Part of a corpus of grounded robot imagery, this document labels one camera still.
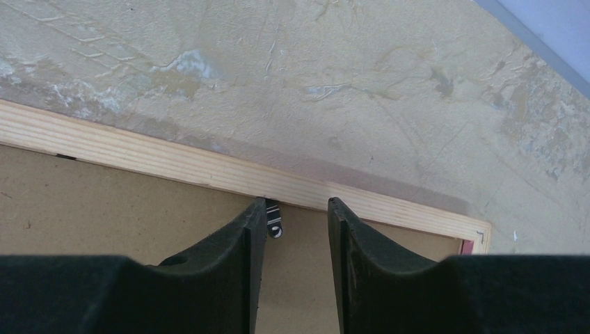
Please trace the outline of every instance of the wooden frame edge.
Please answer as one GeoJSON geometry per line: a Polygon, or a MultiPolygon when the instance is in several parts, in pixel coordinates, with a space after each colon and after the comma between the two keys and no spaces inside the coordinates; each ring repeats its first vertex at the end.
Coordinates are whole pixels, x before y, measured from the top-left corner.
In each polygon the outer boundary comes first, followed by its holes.
{"type": "Polygon", "coordinates": [[[0,100],[0,142],[198,186],[326,211],[340,197],[360,218],[464,240],[488,252],[491,224],[406,200],[0,100]]]}

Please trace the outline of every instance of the metal clip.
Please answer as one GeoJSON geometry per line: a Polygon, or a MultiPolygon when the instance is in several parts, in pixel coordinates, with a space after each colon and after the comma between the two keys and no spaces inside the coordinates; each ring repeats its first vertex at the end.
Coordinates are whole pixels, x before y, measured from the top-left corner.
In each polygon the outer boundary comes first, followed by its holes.
{"type": "Polygon", "coordinates": [[[282,235],[282,225],[280,224],[280,211],[278,202],[266,199],[266,229],[269,236],[277,239],[282,235]]]}

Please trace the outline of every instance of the textured wall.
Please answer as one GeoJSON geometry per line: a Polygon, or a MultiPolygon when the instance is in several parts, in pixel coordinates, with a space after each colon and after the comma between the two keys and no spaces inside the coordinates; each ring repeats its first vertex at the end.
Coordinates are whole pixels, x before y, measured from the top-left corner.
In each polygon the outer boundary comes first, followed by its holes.
{"type": "Polygon", "coordinates": [[[0,97],[590,251],[590,102],[477,4],[0,0],[0,97]]]}

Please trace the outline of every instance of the pine wood strip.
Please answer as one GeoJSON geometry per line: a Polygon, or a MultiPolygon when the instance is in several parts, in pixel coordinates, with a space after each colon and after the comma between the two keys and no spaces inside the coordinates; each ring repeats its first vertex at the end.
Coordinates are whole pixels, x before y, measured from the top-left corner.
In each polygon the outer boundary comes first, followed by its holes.
{"type": "Polygon", "coordinates": [[[360,218],[473,241],[474,254],[489,249],[487,222],[3,100],[0,142],[322,211],[337,196],[360,218]]]}

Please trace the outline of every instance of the gray surface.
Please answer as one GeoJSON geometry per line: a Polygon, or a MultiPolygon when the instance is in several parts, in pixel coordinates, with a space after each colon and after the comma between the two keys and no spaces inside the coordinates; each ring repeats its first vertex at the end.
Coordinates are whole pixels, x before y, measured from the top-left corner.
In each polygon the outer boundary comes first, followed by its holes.
{"type": "Polygon", "coordinates": [[[589,0],[476,0],[590,97],[589,0]]]}

